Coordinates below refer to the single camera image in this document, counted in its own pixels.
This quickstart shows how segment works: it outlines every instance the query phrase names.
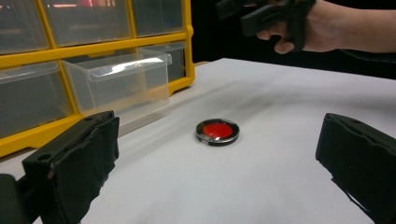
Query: yellow frame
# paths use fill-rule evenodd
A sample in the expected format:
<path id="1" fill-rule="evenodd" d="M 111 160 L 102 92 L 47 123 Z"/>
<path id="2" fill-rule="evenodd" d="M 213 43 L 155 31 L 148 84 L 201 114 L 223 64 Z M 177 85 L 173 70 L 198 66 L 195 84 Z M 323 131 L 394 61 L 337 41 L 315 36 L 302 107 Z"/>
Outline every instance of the yellow frame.
<path id="1" fill-rule="evenodd" d="M 166 44 L 176 41 L 185 41 L 185 72 L 186 76 L 178 80 L 169 83 L 169 94 L 172 95 L 175 91 L 181 90 L 192 84 L 195 79 L 194 65 L 192 63 L 192 53 L 191 53 L 191 37 L 193 34 L 193 29 L 191 26 L 191 2 L 190 0 L 180 0 L 182 1 L 182 14 L 183 14 L 183 24 L 184 29 L 180 33 L 169 34 L 169 35 L 157 35 L 150 37 L 140 37 L 137 38 L 134 30 L 134 16 L 132 11 L 131 0 L 125 0 L 128 9 L 128 17 L 131 24 L 131 34 L 132 37 L 126 40 L 90 44 L 75 47 L 65 47 L 57 48 L 53 35 L 50 31 L 49 21 L 46 17 L 44 7 L 41 0 L 35 0 L 42 25 L 44 26 L 48 41 L 49 49 L 16 53 L 8 55 L 0 55 L 0 69 L 20 66 L 29 63 L 41 63 L 46 61 L 57 61 L 60 65 L 60 76 L 64 84 L 64 89 L 66 92 L 67 99 L 72 108 L 72 115 L 64 119 L 59 119 L 33 129 L 16 133 L 11 136 L 0 139 L 0 157 L 7 154 L 16 152 L 18 150 L 33 147 L 40 148 L 48 143 L 55 136 L 64 132 L 66 129 L 71 127 L 77 121 L 83 118 L 81 114 L 78 113 L 76 102 L 74 100 L 73 94 L 70 90 L 70 85 L 67 81 L 64 69 L 61 64 L 61 59 L 74 57 L 79 55 L 94 55 L 103 52 L 111 52 L 117 49 L 128 49 L 135 47 L 142 47 L 148 45 L 159 45 Z"/>

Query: white table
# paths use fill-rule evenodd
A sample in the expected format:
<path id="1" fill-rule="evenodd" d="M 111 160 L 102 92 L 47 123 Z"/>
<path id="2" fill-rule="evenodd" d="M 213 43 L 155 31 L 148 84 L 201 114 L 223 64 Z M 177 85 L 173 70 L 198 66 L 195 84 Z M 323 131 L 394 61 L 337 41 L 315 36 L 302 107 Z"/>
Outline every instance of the white table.
<path id="1" fill-rule="evenodd" d="M 373 223 L 315 151 L 328 112 L 396 136 L 396 81 L 222 59 L 196 67 L 168 109 L 119 139 L 116 168 L 83 224 Z M 213 118 L 236 122 L 238 140 L 200 143 L 195 126 Z M 0 173 L 21 177 L 21 157 Z"/>

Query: round button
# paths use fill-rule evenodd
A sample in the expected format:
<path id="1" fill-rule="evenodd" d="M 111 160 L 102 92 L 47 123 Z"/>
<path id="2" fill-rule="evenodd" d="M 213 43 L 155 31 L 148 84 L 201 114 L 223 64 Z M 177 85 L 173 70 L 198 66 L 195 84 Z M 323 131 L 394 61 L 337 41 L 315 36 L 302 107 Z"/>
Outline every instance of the round button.
<path id="1" fill-rule="evenodd" d="M 207 119 L 197 125 L 196 135 L 210 146 L 226 146 L 236 141 L 239 127 L 227 119 Z"/>

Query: hand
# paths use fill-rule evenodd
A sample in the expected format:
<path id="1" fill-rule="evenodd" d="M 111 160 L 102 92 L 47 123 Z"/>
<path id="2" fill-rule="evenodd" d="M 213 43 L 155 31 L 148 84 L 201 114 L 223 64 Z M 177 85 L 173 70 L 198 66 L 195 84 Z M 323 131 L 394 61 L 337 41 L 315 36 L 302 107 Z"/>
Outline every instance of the hand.
<path id="1" fill-rule="evenodd" d="M 337 13 L 339 6 L 317 0 L 306 17 L 305 22 L 305 45 L 303 50 L 324 52 L 336 49 L 340 39 Z M 280 40 L 274 46 L 277 53 L 285 54 L 294 49 L 293 43 L 289 42 L 287 24 L 278 22 L 267 30 L 257 33 L 257 37 L 269 40 L 272 35 L 280 35 Z"/>

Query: red button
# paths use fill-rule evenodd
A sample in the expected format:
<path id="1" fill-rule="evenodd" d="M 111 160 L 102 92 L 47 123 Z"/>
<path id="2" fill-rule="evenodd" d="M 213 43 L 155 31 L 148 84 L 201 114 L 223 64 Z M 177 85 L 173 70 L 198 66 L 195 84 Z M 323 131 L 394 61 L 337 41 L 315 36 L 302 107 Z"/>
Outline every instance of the red button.
<path id="1" fill-rule="evenodd" d="M 211 123 L 204 127 L 203 132 L 211 138 L 226 138 L 233 133 L 233 129 L 224 123 Z"/>

